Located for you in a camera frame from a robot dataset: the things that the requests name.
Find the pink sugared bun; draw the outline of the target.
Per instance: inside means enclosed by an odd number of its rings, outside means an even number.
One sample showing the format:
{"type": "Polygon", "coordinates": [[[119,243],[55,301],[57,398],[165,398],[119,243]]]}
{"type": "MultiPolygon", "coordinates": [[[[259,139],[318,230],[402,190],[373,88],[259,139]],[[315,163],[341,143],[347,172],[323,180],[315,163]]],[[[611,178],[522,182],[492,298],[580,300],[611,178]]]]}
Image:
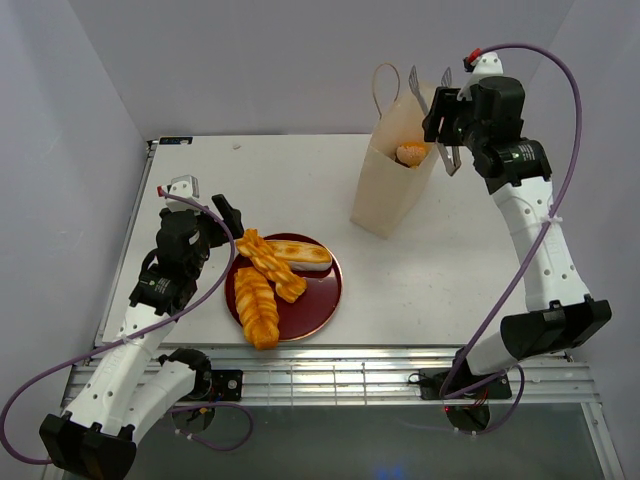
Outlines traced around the pink sugared bun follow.
{"type": "Polygon", "coordinates": [[[406,142],[396,148],[396,160],[408,168],[417,168],[430,153],[431,146],[423,142],[406,142]]]}

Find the metal tongs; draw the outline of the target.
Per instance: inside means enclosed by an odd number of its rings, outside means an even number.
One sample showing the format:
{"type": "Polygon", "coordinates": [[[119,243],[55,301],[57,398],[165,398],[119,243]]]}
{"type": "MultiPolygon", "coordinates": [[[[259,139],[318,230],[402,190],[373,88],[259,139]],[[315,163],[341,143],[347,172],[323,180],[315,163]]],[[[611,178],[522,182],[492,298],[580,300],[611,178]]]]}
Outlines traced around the metal tongs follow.
{"type": "Polygon", "coordinates": [[[428,106],[427,101],[421,93],[417,67],[413,65],[408,76],[408,85],[411,93],[418,102],[424,115],[422,128],[424,140],[433,143],[442,159],[446,173],[453,177],[460,169],[462,163],[458,146],[451,146],[450,150],[440,140],[440,131],[444,126],[446,118],[445,108],[449,107],[457,99],[457,93],[451,86],[452,72],[448,67],[441,77],[441,86],[436,90],[436,95],[432,105],[428,106]]]}

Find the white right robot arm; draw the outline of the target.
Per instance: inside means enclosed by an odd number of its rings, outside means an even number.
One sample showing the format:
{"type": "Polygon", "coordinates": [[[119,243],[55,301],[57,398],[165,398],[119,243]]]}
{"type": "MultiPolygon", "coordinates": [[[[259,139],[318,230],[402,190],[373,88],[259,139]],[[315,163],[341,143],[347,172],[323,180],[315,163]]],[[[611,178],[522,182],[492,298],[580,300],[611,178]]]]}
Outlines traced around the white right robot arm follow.
{"type": "Polygon", "coordinates": [[[485,77],[467,93],[440,86],[423,121],[426,141],[471,152],[520,263],[506,291],[525,288],[525,312],[504,317],[487,338],[475,334],[457,352],[442,397],[474,397],[523,359],[583,345],[612,318],[609,302],[594,299],[581,279],[552,211],[560,198],[545,150],[521,134],[524,100],[523,86],[510,77],[485,77]]]}

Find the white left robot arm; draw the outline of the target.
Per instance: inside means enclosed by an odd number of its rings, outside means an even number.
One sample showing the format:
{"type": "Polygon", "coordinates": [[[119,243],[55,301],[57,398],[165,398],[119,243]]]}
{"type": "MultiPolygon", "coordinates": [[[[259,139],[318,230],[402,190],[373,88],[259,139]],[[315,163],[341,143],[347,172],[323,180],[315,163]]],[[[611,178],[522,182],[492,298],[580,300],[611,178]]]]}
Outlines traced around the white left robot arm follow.
{"type": "Polygon", "coordinates": [[[197,303],[197,280],[211,250],[243,235],[241,213],[222,194],[213,196],[213,210],[164,197],[156,246],[142,261],[118,338],[64,412],[47,415],[39,429],[52,463],[85,478],[124,478],[138,443],[176,402],[212,397],[211,363],[193,349],[160,356],[160,371],[140,381],[178,318],[197,303]]]}

